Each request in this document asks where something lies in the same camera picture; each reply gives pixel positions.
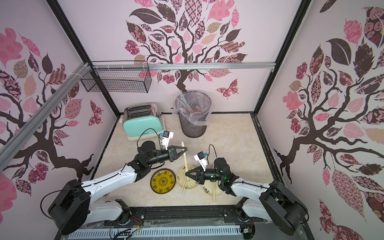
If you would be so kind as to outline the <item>clear plastic bin liner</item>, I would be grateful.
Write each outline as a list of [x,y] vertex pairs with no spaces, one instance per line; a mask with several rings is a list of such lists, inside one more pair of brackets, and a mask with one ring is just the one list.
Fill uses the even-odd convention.
[[173,114],[180,114],[195,126],[207,126],[213,111],[211,98],[199,91],[181,92],[174,100]]

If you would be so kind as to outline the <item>cream plate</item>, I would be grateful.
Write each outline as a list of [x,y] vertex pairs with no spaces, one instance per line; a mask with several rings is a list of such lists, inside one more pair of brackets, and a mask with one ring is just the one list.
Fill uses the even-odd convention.
[[[178,171],[177,171],[177,175],[176,175],[176,180],[177,180],[177,184],[182,187],[182,184],[183,184],[183,181],[184,181],[184,167],[181,167]],[[194,189],[198,186],[199,184],[196,184],[194,181],[192,181],[191,179],[189,179],[188,181],[188,184],[187,184],[187,189],[186,190],[191,190],[191,189]]]
[[[207,181],[204,185],[200,185],[202,191],[209,197],[212,198],[212,188],[213,188],[213,182]],[[219,188],[218,182],[216,182],[216,197],[220,197],[224,194],[224,192]]]

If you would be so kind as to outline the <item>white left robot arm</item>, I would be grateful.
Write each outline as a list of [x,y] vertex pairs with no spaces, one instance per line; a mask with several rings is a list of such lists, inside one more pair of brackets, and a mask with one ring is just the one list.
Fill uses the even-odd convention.
[[188,149],[169,146],[157,150],[154,142],[145,141],[137,150],[134,159],[115,172],[82,183],[77,180],[66,183],[48,209],[60,234],[69,235],[89,223],[128,222],[130,209],[122,200],[97,201],[114,190],[138,182],[151,171],[152,165],[177,160]]

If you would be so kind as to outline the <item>aluminium frame bar left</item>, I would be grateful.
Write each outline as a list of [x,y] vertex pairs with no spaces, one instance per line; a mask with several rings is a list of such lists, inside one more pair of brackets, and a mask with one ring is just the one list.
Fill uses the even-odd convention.
[[68,79],[57,89],[57,91],[37,110],[37,112],[21,127],[19,132],[12,137],[1,149],[1,171],[7,167],[9,162],[27,143],[31,136],[43,124],[43,122],[59,105],[72,87],[90,72],[88,63],[83,63],[68,77]]

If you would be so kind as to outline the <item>black mesh trash bin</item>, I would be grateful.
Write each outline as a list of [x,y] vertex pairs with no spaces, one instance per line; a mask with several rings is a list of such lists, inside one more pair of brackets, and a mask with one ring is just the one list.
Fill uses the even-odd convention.
[[212,100],[203,92],[182,92],[175,99],[174,110],[179,116],[184,135],[199,138],[206,132],[210,121]]

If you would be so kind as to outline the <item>mint green toaster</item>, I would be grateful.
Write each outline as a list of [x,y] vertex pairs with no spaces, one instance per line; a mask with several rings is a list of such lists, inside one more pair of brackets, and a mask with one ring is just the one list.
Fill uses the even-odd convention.
[[121,122],[129,141],[152,138],[165,130],[161,111],[153,103],[127,107]]

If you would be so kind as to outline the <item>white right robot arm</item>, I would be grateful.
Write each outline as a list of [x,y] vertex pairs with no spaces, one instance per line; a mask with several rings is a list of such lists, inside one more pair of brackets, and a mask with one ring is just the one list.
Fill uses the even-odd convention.
[[201,165],[187,171],[185,176],[200,185],[206,181],[217,182],[225,194],[247,198],[241,207],[247,217],[271,221],[288,236],[293,236],[297,228],[309,220],[307,207],[284,184],[246,181],[231,171],[224,158],[217,158],[213,168]]

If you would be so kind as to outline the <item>aluminium frame bar back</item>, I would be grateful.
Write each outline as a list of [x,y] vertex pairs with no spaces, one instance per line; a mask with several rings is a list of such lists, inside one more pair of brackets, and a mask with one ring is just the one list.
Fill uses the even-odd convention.
[[96,62],[93,63],[92,69],[101,70],[101,69],[144,69],[150,71],[162,71],[162,70],[213,70],[213,69],[274,69],[276,63],[272,62],[256,62],[256,63],[209,63],[209,64],[148,64],[144,62],[143,64],[128,64],[128,62],[115,63],[112,65],[112,62],[108,62],[104,65],[96,65]]

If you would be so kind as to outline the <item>cream right plate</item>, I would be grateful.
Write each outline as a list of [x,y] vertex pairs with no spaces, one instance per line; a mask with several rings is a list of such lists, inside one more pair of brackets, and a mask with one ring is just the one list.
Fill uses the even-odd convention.
[[[212,188],[213,188],[213,182],[207,181],[204,185],[200,185],[202,191],[209,197],[212,198]],[[220,197],[224,194],[224,192],[219,188],[218,182],[216,182],[216,197]]]

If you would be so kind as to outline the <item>cream middle plate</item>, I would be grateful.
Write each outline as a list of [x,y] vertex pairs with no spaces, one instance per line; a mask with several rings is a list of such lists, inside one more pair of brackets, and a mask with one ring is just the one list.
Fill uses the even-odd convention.
[[[184,167],[181,167],[178,171],[177,171],[177,175],[176,175],[176,180],[177,180],[177,184],[182,187],[182,184],[183,184],[183,181],[184,181]],[[191,179],[189,179],[188,181],[188,184],[187,184],[187,189],[186,190],[191,190],[191,189],[194,189],[198,186],[199,184],[196,184],[194,181],[192,181]]]

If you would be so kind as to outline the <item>disposable chopsticks red print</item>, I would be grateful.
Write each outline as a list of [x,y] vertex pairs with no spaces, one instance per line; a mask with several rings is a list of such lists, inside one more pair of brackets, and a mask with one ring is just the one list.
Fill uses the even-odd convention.
[[212,194],[213,194],[213,203],[216,203],[216,182],[213,182]]

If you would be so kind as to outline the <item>aluminium frame bar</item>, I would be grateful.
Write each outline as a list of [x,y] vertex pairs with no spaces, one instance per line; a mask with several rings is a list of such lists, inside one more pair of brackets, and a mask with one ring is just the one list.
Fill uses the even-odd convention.
[[115,63],[112,65],[112,62],[108,62],[104,65],[96,65],[96,62],[93,63],[92,69],[101,70],[101,69],[144,69],[150,71],[162,71],[162,70],[213,70],[213,69],[274,69],[276,63],[272,62],[256,62],[256,63],[209,63],[209,64],[148,64],[144,62],[143,64],[128,64],[128,62]]
[[43,124],[43,122],[59,105],[72,87],[90,72],[88,63],[83,63],[68,77],[68,79],[57,89],[57,91],[37,110],[37,112],[21,127],[19,132],[12,137],[1,149],[1,171],[7,167],[9,162],[27,143],[31,136]]

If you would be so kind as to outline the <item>dark green yellow plate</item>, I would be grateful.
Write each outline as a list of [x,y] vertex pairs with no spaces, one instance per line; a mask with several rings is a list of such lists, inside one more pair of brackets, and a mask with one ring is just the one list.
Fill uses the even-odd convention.
[[176,175],[170,169],[161,169],[153,174],[150,186],[153,192],[159,195],[167,194],[176,185]]

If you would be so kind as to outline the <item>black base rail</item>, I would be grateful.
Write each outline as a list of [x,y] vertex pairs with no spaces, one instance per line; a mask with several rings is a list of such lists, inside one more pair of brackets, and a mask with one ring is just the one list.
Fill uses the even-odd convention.
[[226,224],[250,226],[251,223],[263,222],[264,219],[245,214],[241,208],[245,201],[243,198],[235,205],[130,207],[130,210],[131,217],[139,219],[143,224],[168,220],[223,220]]

